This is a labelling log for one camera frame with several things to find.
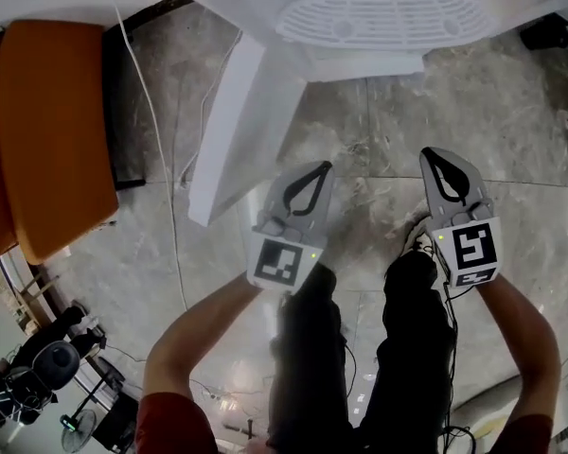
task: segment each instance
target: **orange chair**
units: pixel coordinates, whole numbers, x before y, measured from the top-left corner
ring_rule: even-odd
[[[0,46],[0,254],[30,264],[117,210],[105,139],[100,26],[12,23]]]

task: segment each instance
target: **person in black clothing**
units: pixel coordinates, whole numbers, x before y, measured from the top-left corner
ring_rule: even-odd
[[[42,395],[46,388],[40,384],[35,375],[23,373],[14,382],[7,382],[7,377],[14,369],[24,372],[31,369],[34,359],[49,344],[62,341],[67,331],[74,324],[80,324],[86,312],[79,306],[68,307],[59,318],[49,326],[33,335],[19,349],[15,358],[9,363],[5,358],[0,359],[0,428],[7,418],[24,425],[33,424],[42,412]],[[83,335],[78,335],[70,341],[78,351],[80,358],[84,358],[96,344],[101,343],[104,337],[97,336],[90,329]],[[50,402],[57,402],[54,393],[50,395]]]

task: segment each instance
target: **red shirt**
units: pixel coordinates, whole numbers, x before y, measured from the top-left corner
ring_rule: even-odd
[[[553,421],[528,415],[505,427],[490,454],[546,454]],[[178,393],[143,398],[136,430],[137,454],[218,454],[206,415]]]

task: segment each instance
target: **fan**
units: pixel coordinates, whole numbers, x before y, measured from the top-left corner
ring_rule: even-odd
[[[76,426],[64,428],[61,435],[61,446],[65,452],[80,452],[97,425],[97,416],[92,410],[81,411],[74,420]]]

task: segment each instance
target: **gray marble floor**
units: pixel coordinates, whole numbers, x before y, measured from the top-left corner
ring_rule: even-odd
[[[207,229],[186,217],[178,182],[198,144],[200,102],[237,30],[198,5],[133,33],[158,112],[174,187],[179,261],[191,306],[244,271],[248,207],[239,204]],[[109,344],[145,358],[182,311],[169,204],[151,118],[128,56],[112,101],[120,178],[145,176],[121,192],[116,225],[47,262],[68,299],[85,302]],[[424,75],[313,83],[299,106],[280,162],[329,159],[337,181],[329,211],[326,262],[358,373],[349,397],[357,424],[374,384],[385,338],[383,275],[413,219],[426,212],[418,153],[451,149],[488,180],[501,217],[505,274],[551,322],[568,355],[568,163],[557,109],[568,109],[568,51],[529,53],[514,33],[430,53]],[[251,192],[260,197],[266,184]],[[267,428],[279,296],[263,292],[193,373],[197,401],[218,436],[223,423]],[[503,339],[477,294],[454,303],[459,321],[455,403],[515,375]],[[143,364],[107,350],[138,394]],[[350,381],[353,368],[347,362]]]

